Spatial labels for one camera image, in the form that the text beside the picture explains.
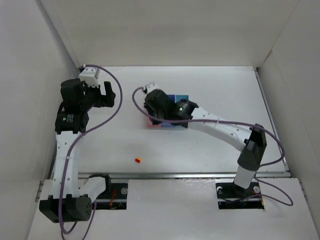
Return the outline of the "red yellow orange lego stack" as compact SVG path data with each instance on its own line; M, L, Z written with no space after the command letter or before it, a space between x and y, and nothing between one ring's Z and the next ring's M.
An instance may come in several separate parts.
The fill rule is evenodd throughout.
M134 161L135 161L137 164L140 164L141 161L142 161L142 159L138 157L138 158L136 158Z

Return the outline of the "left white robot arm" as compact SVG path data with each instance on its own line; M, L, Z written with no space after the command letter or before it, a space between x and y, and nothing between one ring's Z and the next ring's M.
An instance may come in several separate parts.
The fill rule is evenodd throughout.
M52 187L48 198L39 202L39 210L53 223L86 222L90 219L93 203L109 184L106 175L93 175L82 187L78 184L80 151L83 135L93 107L112 108L116 94L111 83L105 81L105 94L99 84L91 86L79 78L61 83L62 103L55 120L56 157Z

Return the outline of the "dark blue container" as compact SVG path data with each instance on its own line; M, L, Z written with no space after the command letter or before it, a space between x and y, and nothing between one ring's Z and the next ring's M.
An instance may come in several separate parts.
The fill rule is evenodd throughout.
M174 103L176 102L176 96L174 94L169 94L168 96ZM174 128L175 126L172 125L171 123L168 123L168 122L162 122L161 127L162 128Z

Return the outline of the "light blue container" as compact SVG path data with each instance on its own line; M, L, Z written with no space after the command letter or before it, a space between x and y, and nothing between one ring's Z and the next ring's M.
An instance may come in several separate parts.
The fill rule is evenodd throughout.
M175 120L187 120L188 119L188 107L189 96L188 95L176 95L175 96L175 108L174 119Z

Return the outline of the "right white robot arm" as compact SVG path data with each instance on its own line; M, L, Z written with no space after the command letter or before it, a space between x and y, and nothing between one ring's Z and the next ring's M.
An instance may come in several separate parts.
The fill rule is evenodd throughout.
M165 122L199 131L238 150L240 154L233 183L243 189L249 188L267 147L266 134L261 125L226 124L225 119L206 111L195 102L187 99L174 102L164 91L153 85L145 87L143 92L143 106L152 116L150 120L153 125Z

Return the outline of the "pink container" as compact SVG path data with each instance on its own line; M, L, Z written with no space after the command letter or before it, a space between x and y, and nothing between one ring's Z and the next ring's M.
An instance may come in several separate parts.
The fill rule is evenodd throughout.
M146 125L148 128L161 128L162 127L162 123L153 124L149 118L146 119Z

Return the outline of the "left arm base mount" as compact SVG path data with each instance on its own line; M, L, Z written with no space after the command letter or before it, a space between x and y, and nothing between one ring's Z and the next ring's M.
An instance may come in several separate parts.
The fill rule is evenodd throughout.
M96 204L97 210L125 210L129 187L124 182L114 182L108 174L93 174L80 188L75 208L88 215Z

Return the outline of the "metal front rail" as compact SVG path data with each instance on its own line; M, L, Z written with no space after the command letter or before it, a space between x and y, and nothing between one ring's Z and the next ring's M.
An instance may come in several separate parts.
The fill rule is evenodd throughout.
M159 179L233 179L234 172L133 172L109 173L111 179L140 179L140 180L159 180ZM258 172L258 178L291 178L289 171L284 172Z

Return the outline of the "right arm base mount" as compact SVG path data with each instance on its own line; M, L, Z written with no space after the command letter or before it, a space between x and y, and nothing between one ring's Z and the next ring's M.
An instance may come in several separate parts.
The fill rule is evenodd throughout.
M216 182L215 187L220 210L265 209L260 185L256 181L251 182L248 189L233 182Z

